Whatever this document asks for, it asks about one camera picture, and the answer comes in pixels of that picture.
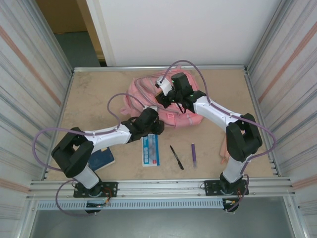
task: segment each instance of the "white wall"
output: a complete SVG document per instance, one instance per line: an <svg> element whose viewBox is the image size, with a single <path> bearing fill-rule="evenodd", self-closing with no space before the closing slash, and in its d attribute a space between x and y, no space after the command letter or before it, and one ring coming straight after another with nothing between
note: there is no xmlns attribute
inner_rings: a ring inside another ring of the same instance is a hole
<svg viewBox="0 0 317 238"><path fill-rule="evenodd" d="M247 64L280 0L87 0L109 66Z"/></svg>

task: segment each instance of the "black bracket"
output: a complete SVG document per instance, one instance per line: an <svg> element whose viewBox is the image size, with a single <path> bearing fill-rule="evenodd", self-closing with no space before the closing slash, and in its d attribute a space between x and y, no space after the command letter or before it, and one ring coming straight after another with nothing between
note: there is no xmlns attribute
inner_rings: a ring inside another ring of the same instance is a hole
<svg viewBox="0 0 317 238"><path fill-rule="evenodd" d="M233 190L230 194L227 194L223 191L220 185L220 180L206 180L204 181L205 193L206 196L221 196L221 195L229 195L229 196L237 196L238 191L242 195L247 186L246 180L241 180L241 182L236 186L236 189Z"/></svg>
<svg viewBox="0 0 317 238"><path fill-rule="evenodd" d="M100 192L92 196L91 192L89 189L85 188L83 184L81 183L76 183L75 185L75 190L74 190L74 197L82 198L82 197L87 197L87 198L92 198L92 197L117 197L117 192L118 192L118 182L101 182L101 188Z"/></svg>

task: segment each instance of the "blue book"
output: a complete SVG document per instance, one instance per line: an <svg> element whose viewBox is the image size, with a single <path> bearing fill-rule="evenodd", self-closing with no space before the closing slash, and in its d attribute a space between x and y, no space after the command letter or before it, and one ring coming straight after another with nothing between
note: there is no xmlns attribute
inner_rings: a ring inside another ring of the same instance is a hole
<svg viewBox="0 0 317 238"><path fill-rule="evenodd" d="M91 154L88 164L93 171L97 171L103 167L113 164L114 157L109 147L101 149Z"/></svg>

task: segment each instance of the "ventilation grille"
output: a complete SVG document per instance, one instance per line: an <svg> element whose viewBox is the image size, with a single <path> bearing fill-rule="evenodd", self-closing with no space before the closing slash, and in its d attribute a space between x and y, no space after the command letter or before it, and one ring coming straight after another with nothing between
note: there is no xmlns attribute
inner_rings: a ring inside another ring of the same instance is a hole
<svg viewBox="0 0 317 238"><path fill-rule="evenodd" d="M119 210L119 209L175 209L175 208L223 208L221 198L203 199L147 199L147 200L110 200L108 206L87 208L86 201L60 201L64 210ZM38 210L58 210L55 201L41 201Z"/></svg>

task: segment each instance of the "corrugated metal wall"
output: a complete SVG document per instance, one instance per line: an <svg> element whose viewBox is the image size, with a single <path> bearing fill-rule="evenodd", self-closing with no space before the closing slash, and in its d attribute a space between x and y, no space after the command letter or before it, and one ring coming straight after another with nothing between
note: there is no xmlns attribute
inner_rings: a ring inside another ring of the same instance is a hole
<svg viewBox="0 0 317 238"><path fill-rule="evenodd" d="M311 236L317 236L317 1L287 10L250 75L276 155L290 176Z"/></svg>
<svg viewBox="0 0 317 238"><path fill-rule="evenodd" d="M71 77L32 1L0 2L0 237L11 237L32 179L42 168L32 155L33 136L56 126ZM45 161L52 134L39 138Z"/></svg>

